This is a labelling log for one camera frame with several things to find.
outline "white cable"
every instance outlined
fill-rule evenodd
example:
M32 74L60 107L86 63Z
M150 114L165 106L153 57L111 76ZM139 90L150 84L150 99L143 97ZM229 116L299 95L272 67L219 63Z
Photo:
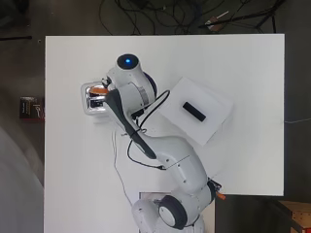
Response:
M299 119L299 120L294 120L294 121L284 121L284 123L300 123L300 122L308 121L308 120L311 120L311 118Z
M115 167L115 170L116 170L116 172L117 172L117 174L119 176L119 179L121 181L121 184L122 184L122 187L123 187L123 192L124 192L124 195L125 195L125 197L126 197L126 199L128 201L128 204L132 207L133 204L130 201L129 197L127 196L123 179L122 179L122 177L120 175L120 172L118 171L118 168L117 168L118 151L117 151L117 140L116 140L117 136L116 135L117 135L117 132L115 130L114 132L112 132L112 135L111 135L112 136L111 139L112 139L112 143L113 143L113 149L114 149L114 156L115 156L114 167Z

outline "floor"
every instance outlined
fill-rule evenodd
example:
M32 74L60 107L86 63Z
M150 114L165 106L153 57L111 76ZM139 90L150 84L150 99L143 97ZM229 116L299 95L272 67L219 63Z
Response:
M167 2L153 1L157 6ZM268 8L273 0L253 0L238 15L250 14ZM209 0L208 10L217 6L219 0ZM239 0L225 1L218 9L193 24L191 34L207 34L196 25L227 10L234 12ZM44 162L44 123L22 122L18 119L20 96L45 95L45 36L47 35L108 35L98 19L100 0L50 0L31 1L27 20L12 28L0 29L0 37L32 35L31 41L0 43L0 107L28 137ZM288 0L276 14L279 33L286 34L285 69L285 119L296 120L311 117L311 20L308 0ZM166 24L174 23L167 16L159 16ZM130 35L133 26L114 1L103 4L102 18L114 35ZM137 26L141 34L152 35L151 23L137 14ZM155 24L156 34L172 35L174 28ZM270 20L262 27L271 33ZM258 33L256 30L228 25L221 34ZM311 121L285 125L285 197L284 199L310 202L311 187ZM290 232L289 227L264 208L257 199L249 196L228 196L226 201L217 201L216 232Z

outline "white tabletop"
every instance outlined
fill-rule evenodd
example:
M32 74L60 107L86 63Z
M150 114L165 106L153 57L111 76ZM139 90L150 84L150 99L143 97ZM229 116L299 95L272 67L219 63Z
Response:
M284 35L48 37L45 232L137 232L113 166L114 126L94 124L80 92L124 53L140 58L160 92L186 77L234 102L232 116L204 147L159 113L146 123L149 134L189 139L224 193L283 195ZM165 172L127 159L128 139L120 131L117 141L118 167L132 201L140 191L174 188ZM154 162L135 147L132 154Z

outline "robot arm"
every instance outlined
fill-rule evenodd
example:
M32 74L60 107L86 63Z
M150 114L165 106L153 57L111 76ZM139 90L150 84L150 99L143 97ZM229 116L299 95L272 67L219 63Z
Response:
M136 56L119 57L108 77L115 89L107 94L103 107L136 146L150 159L157 159L178 185L171 195L161 200L158 208L146 200L134 204L132 213L140 230L151 233L161 227L172 230L194 227L196 222L201 222L200 213L214 200L216 193L199 157L184 138L150 137L133 121L133 114L156 99L156 85L144 74Z

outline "orange object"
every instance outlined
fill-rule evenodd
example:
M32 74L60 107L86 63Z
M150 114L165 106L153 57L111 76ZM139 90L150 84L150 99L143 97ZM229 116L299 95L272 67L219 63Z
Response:
M108 94L108 89L107 88L100 88L100 87L92 87L89 91L89 93L92 94L99 94L99 95L106 95Z
M223 201L225 200L225 196L222 193L216 192L216 195Z

